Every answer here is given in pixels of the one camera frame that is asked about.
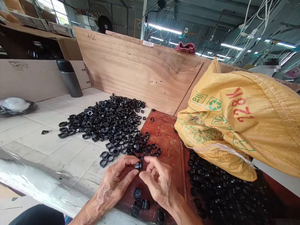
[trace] recycling symbol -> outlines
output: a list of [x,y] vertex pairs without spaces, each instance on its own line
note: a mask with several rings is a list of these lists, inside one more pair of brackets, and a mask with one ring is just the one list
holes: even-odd
[[211,97],[205,108],[209,111],[220,112],[222,111],[221,101],[217,98]]

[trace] woven polypropylene bag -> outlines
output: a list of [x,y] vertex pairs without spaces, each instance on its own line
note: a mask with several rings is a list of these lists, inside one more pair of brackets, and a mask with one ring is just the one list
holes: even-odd
[[174,126],[186,146],[243,180],[257,178],[247,155],[300,178],[299,112],[290,88],[264,74],[222,73],[215,59]]

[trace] white tile floor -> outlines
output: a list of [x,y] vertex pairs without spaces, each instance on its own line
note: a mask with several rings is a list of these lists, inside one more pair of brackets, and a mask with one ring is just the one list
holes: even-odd
[[[71,114],[78,114],[95,102],[109,99],[111,94],[90,87],[82,90],[83,96],[72,98],[69,94],[38,102],[38,109],[31,114],[0,119],[0,147],[18,154],[32,165],[50,175],[61,178],[68,187],[92,196],[101,182],[105,168],[99,166],[105,142],[84,140],[77,133],[60,139],[58,124],[67,121]],[[140,116],[148,117],[151,109],[145,108]],[[145,121],[141,120],[139,129]],[[42,130],[49,133],[41,135]],[[120,154],[114,162],[122,157]]]

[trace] electric fan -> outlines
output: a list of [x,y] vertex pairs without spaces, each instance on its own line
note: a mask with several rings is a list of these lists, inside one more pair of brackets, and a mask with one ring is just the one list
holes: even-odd
[[113,20],[108,10],[98,4],[92,4],[87,12],[88,23],[93,31],[104,33],[113,30]]

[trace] fluorescent light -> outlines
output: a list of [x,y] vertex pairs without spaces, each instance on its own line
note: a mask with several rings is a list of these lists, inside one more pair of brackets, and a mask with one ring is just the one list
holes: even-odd
[[283,61],[282,63],[281,63],[281,66],[283,66],[287,61],[289,61],[289,59],[293,56],[293,55],[295,55],[296,54],[296,52],[293,52],[285,61]]
[[228,48],[234,48],[234,49],[236,49],[236,50],[243,50],[242,48],[240,48],[240,47],[236,47],[236,46],[232,46],[232,45],[227,45],[227,44],[221,44],[222,46],[225,46],[225,47],[228,47]]
[[201,55],[200,53],[197,53],[197,52],[196,52],[196,55],[203,56],[203,57],[205,57],[205,58],[211,58],[211,59],[214,59],[214,58],[211,57],[211,56]]
[[169,28],[157,26],[157,25],[154,25],[154,24],[151,24],[151,23],[148,23],[148,25],[151,26],[151,27],[154,27],[154,28],[156,28],[158,30],[165,30],[165,31],[169,31],[169,32],[172,32],[172,33],[176,33],[176,34],[182,34],[180,31],[171,30]]
[[163,39],[160,39],[160,38],[157,38],[157,37],[150,37],[150,38],[153,38],[153,39],[156,39],[156,40],[163,41]]
[[224,57],[224,58],[230,58],[230,57],[227,57],[227,56],[224,56],[224,55],[219,55],[219,54],[217,54],[217,56]]
[[282,45],[282,46],[289,47],[289,48],[296,48],[295,46],[288,45],[288,44],[285,44],[285,43],[282,43],[282,42],[277,43],[277,45]]
[[[247,52],[251,52],[251,50],[248,50]],[[258,52],[255,52],[254,54],[258,54]]]

